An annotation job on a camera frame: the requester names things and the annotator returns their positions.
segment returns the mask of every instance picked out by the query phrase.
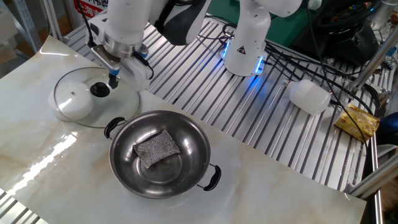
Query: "blue led light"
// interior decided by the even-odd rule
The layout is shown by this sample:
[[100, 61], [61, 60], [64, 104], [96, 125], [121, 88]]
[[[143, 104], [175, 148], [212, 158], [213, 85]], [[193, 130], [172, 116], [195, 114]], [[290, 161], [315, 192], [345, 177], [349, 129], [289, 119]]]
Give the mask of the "blue led light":
[[226, 47], [225, 47], [225, 50], [223, 52], [223, 57], [225, 57], [225, 53], [228, 50], [228, 46], [229, 46], [229, 41], [226, 43]]
[[261, 65], [261, 62], [262, 62], [262, 58], [263, 58], [263, 56], [261, 56], [261, 58], [260, 58], [259, 62], [257, 63], [257, 67], [256, 67], [256, 73], [260, 73], [260, 70], [259, 70], [259, 68], [260, 68], [260, 65]]

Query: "warning sticker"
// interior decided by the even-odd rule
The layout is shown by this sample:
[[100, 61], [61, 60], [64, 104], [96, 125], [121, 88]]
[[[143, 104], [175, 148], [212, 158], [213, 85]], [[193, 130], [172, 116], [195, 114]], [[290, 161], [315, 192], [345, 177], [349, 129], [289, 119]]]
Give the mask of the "warning sticker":
[[[76, 0], [73, 1], [75, 9], [80, 12]], [[108, 0], [81, 0], [81, 7], [86, 17], [92, 18], [106, 9], [108, 6]]]
[[244, 46], [240, 47], [238, 49], [238, 52], [241, 53], [241, 54], [246, 54], [246, 51], [244, 50]]

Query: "pot handle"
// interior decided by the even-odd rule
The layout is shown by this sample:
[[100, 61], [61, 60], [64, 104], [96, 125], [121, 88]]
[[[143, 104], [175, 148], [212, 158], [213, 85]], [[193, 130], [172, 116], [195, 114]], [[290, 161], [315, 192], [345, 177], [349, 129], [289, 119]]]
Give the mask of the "pot handle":
[[210, 165], [216, 169], [216, 172], [211, 177], [210, 184], [207, 185], [206, 187], [202, 187], [201, 185], [197, 184], [197, 186], [202, 188], [204, 191], [213, 190], [217, 186], [218, 182], [221, 179], [221, 169], [220, 169], [220, 167], [219, 166], [214, 166], [213, 164], [210, 164]]
[[111, 131], [116, 128], [121, 121], [124, 121], [124, 118], [114, 118], [111, 122], [109, 122], [109, 124], [104, 129], [104, 135], [106, 138], [111, 137]]

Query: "white marble surface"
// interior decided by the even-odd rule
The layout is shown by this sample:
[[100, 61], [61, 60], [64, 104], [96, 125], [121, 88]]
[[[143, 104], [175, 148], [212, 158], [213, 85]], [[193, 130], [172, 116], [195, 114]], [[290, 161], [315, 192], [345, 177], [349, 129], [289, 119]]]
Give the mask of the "white marble surface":
[[[127, 191], [109, 165], [103, 130], [58, 120], [47, 97], [57, 80], [95, 66], [49, 37], [41, 52], [0, 80], [0, 188], [48, 223], [359, 223], [365, 202], [325, 187], [144, 91], [141, 111], [194, 119], [223, 174], [153, 200]], [[200, 184], [210, 181], [209, 167]]]

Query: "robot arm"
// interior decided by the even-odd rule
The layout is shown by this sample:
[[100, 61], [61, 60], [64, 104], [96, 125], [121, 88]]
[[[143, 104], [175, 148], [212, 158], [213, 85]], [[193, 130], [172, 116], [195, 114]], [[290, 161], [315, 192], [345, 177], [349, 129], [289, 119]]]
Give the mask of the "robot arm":
[[96, 45], [91, 52], [109, 69], [109, 86], [116, 75], [137, 91], [145, 90], [152, 71], [141, 50], [148, 22], [174, 45], [191, 43], [199, 34], [211, 0], [117, 0], [106, 14], [89, 20]]
[[240, 76], [262, 74], [262, 60], [267, 58], [264, 40], [271, 25], [269, 13], [280, 17], [290, 16], [300, 7], [301, 2], [302, 0], [240, 0], [240, 16], [234, 39], [227, 43], [222, 53], [227, 70]]

